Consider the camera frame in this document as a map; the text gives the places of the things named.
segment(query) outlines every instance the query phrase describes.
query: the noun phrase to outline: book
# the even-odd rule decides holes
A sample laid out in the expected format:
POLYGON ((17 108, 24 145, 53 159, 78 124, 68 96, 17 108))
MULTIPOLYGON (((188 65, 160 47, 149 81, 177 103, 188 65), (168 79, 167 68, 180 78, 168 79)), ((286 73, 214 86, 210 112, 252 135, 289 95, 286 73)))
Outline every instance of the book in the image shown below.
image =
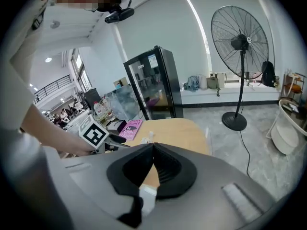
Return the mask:
POLYGON ((133 140, 139 131, 142 122, 143 120, 141 119, 130 120, 120 132, 119 136, 126 138, 127 140, 133 140))

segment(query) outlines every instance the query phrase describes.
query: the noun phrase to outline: refrigerator label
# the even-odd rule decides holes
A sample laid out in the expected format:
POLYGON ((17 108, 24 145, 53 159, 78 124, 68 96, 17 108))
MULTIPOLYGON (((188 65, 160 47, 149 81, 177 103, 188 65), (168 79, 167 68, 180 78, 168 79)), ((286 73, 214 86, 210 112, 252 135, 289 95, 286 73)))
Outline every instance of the refrigerator label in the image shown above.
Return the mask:
POLYGON ((149 59, 150 66, 152 68, 155 68, 158 66, 157 58, 155 57, 155 55, 149 56, 148 59, 149 59))

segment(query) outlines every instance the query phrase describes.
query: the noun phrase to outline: glass door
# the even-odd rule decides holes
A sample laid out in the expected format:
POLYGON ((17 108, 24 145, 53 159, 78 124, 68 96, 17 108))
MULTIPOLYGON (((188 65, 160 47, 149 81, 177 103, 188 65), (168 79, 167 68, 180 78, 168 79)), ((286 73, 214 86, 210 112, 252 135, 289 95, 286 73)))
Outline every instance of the glass door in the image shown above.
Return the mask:
POLYGON ((129 65, 129 69, 149 119, 171 118, 155 55, 140 58, 129 65))

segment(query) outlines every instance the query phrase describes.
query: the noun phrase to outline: black fan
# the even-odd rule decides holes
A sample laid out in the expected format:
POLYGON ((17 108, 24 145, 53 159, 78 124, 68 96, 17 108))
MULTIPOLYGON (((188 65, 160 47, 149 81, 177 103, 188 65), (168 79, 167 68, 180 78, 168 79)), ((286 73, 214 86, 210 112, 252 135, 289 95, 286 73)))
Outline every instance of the black fan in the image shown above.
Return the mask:
POLYGON ((239 114, 244 78, 257 78, 265 70, 263 63, 269 59, 268 40, 258 21, 246 10, 235 6, 221 7, 214 13, 211 33, 222 61, 241 77, 236 112, 227 112, 222 117, 228 128, 241 131, 247 125, 246 119, 239 114))

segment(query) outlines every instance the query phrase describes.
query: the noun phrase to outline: balcony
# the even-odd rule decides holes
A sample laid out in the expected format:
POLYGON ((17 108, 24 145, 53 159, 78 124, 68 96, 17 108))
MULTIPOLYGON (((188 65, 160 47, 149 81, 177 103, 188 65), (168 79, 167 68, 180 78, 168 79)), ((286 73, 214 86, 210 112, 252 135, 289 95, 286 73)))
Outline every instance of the balcony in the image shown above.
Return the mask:
POLYGON ((64 86, 67 86, 69 84, 71 84, 70 75, 67 75, 63 78, 60 78, 60 79, 52 82, 51 84, 45 86, 44 88, 40 89, 39 91, 37 91, 34 94, 35 100, 33 101, 33 103, 34 104, 39 103, 43 99, 47 98, 49 95, 53 94, 57 90, 63 88, 64 86))

